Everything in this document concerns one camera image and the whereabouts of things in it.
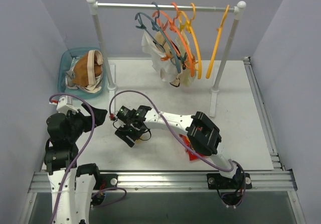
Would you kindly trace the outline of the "brown underwear cream waistband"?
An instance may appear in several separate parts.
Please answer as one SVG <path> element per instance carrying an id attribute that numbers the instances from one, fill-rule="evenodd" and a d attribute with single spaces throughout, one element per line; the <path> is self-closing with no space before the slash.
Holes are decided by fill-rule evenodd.
<path id="1" fill-rule="evenodd" d="M 90 50 L 74 66 L 72 83 L 87 92 L 97 92 L 103 75 L 103 57 L 99 50 Z"/>

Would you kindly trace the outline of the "pale yellow underwear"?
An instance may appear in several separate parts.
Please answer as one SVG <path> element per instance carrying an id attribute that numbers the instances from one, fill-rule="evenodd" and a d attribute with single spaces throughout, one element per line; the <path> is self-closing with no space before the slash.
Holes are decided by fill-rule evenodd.
<path id="1" fill-rule="evenodd" d="M 193 67 L 194 67 L 194 76 L 191 76 L 191 70 L 187 67 L 187 65 L 190 64 L 189 62 L 189 59 L 188 59 L 188 55 L 187 55 L 187 51 L 186 51 L 186 48 L 185 48 L 185 45 L 188 47 L 188 50 L 191 50 L 190 48 L 190 42 L 189 40 L 187 39 L 187 36 L 184 32 L 184 30 L 180 30 L 180 34 L 182 36 L 182 38 L 184 39 L 184 41 L 181 40 L 181 38 L 179 36 L 176 37 L 176 44 L 177 44 L 177 47 L 180 51 L 180 54 L 183 56 L 183 60 L 184 60 L 184 63 L 181 63 L 181 73 L 179 74 L 179 77 L 180 77 L 180 84 L 184 87 L 190 87 L 197 74 L 198 74 L 198 70 L 197 70 L 197 67 L 196 67 L 196 64 L 198 63 L 196 60 L 195 60 L 195 55 L 192 53 L 192 61 L 193 61 Z"/>

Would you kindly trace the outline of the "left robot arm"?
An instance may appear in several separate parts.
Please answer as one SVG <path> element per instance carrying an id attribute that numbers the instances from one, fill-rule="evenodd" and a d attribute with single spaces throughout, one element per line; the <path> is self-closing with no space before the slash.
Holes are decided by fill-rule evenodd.
<path id="1" fill-rule="evenodd" d="M 105 109 L 82 104 L 89 113 L 68 108 L 47 118 L 49 139 L 45 146 L 44 163 L 51 187 L 51 223 L 89 223 L 92 192 L 101 185 L 101 175 L 95 163 L 77 165 L 76 145 L 83 133 L 105 122 Z"/>

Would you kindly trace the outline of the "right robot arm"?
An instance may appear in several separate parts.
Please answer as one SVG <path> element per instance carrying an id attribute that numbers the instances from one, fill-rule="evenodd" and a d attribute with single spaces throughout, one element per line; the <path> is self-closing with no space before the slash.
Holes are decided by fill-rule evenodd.
<path id="1" fill-rule="evenodd" d="M 237 164 L 219 147 L 222 141 L 219 128 L 203 112 L 193 115 L 177 115 L 161 112 L 150 106 L 141 105 L 138 109 L 122 106 L 113 121 L 120 121 L 115 134 L 129 147 L 151 130 L 169 130 L 175 137 L 185 136 L 190 146 L 184 147 L 198 157 L 210 157 L 209 165 L 219 170 L 223 184 L 234 188 L 240 183 Z"/>

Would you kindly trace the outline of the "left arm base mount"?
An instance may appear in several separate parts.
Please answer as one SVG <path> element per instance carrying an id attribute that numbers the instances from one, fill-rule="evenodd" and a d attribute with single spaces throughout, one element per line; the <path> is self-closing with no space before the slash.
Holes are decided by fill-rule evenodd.
<path id="1" fill-rule="evenodd" d="M 118 175 L 115 173 L 101 174 L 94 185 L 93 190 L 102 190 L 105 188 L 116 187 L 118 183 Z"/>

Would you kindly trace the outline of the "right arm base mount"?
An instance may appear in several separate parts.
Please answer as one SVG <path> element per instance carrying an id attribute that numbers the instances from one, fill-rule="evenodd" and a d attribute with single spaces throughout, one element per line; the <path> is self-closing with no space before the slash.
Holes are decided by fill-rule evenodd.
<path id="1" fill-rule="evenodd" d="M 235 176 L 230 179 L 227 177 L 221 176 L 219 173 L 208 173 L 207 185 L 209 189 L 216 190 L 239 190 L 252 189 L 252 182 L 249 173 L 246 173 L 241 170 L 237 170 Z"/>

